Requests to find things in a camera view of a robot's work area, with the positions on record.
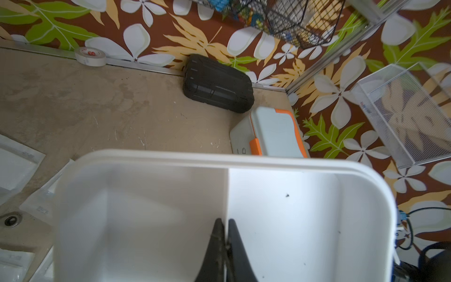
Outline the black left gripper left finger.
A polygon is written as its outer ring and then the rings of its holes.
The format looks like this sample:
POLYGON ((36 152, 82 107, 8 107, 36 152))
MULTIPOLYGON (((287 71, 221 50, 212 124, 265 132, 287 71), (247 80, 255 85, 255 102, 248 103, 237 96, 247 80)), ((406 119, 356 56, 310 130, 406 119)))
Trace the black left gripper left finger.
POLYGON ((214 222, 209 244, 195 282, 223 282, 225 276, 225 235, 221 218, 214 222))

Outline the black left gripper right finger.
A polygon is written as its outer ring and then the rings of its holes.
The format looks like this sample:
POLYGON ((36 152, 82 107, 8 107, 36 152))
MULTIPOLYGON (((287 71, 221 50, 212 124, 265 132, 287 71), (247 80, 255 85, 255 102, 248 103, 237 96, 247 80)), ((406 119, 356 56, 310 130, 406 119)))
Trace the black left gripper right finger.
POLYGON ((258 282, 234 219, 229 220, 226 243, 226 281, 258 282))

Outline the pink medicine chest box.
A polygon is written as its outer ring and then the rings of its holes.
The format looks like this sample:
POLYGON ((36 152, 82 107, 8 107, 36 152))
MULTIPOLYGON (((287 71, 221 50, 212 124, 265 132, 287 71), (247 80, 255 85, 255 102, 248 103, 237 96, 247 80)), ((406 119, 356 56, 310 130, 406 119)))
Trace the pink medicine chest box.
POLYGON ((388 282, 397 208, 356 162, 100 150, 55 196, 58 282, 192 282, 236 226, 260 282, 388 282))

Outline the grey box orange handle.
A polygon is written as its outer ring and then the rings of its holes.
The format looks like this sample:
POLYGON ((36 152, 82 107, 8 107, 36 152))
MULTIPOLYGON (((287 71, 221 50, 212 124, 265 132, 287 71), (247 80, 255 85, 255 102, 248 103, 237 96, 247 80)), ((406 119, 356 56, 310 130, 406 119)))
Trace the grey box orange handle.
POLYGON ((289 110, 259 106, 230 131, 236 155, 307 158, 297 121, 289 110))

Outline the white gauze packet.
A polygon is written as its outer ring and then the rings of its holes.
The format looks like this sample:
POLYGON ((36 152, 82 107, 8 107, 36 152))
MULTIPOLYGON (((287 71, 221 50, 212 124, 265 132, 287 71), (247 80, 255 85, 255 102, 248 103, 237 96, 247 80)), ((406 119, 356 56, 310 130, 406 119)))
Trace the white gauze packet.
POLYGON ((1 135, 1 205, 22 192, 45 156, 1 135))
POLYGON ((19 209, 51 226, 53 223, 53 199, 55 197, 57 184, 63 175, 64 170, 70 167, 74 162, 74 160, 70 159, 57 174, 50 178, 41 188, 31 194, 19 206, 19 209))
POLYGON ((53 282, 54 281, 54 247, 51 247, 40 266, 30 279, 30 282, 53 282))
POLYGON ((1 249, 1 281, 23 282, 35 254, 1 249))

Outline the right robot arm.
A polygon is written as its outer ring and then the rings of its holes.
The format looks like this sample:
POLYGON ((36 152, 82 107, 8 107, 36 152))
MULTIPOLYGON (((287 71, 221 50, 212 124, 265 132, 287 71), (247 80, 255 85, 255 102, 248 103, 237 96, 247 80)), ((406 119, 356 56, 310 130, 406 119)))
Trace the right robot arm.
POLYGON ((418 265, 393 264, 392 282, 451 282, 451 242, 438 242, 422 250, 418 265))

